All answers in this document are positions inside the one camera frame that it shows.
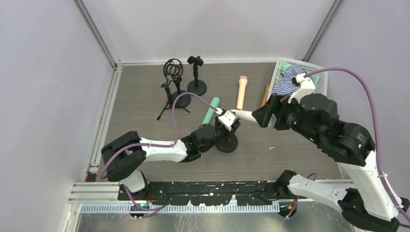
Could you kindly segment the white microphone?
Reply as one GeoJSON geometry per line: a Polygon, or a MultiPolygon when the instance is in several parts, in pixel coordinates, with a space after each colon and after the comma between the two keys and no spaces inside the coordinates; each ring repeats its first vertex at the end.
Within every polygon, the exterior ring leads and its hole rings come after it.
{"type": "Polygon", "coordinates": [[[257,123],[257,120],[252,115],[252,111],[233,109],[231,112],[233,112],[238,119],[257,123]]]}

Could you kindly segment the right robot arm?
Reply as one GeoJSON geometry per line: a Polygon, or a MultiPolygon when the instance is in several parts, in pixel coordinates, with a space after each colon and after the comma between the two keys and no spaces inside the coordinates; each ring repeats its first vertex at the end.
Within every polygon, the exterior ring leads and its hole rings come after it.
{"type": "Polygon", "coordinates": [[[313,199],[337,210],[345,220],[362,230],[395,232],[400,226],[398,210],[384,189],[376,167],[376,146],[363,126],[341,121],[337,103],[322,94],[301,100],[271,95],[267,104],[253,111],[262,128],[293,130],[339,163],[354,182],[353,188],[322,186],[285,170],[276,180],[281,194],[313,199]]]}

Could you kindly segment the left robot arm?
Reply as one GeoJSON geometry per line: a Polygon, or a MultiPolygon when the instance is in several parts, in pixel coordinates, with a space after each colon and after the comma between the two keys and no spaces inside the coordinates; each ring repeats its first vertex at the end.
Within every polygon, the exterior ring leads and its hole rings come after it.
{"type": "Polygon", "coordinates": [[[153,141],[129,131],[101,149],[105,175],[110,182],[124,184],[132,193],[146,187],[146,178],[138,167],[144,162],[192,162],[216,145],[228,141],[239,128],[239,120],[224,124],[216,119],[215,125],[204,124],[176,142],[153,141]]]}

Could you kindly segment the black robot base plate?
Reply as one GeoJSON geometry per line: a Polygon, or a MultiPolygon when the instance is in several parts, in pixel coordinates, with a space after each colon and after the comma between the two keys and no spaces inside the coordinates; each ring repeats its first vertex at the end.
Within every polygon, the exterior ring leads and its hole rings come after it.
{"type": "Polygon", "coordinates": [[[145,188],[131,193],[135,201],[154,205],[194,206],[227,205],[236,200],[239,206],[269,205],[277,200],[294,200],[284,187],[269,181],[172,181],[149,182],[145,188]]]}

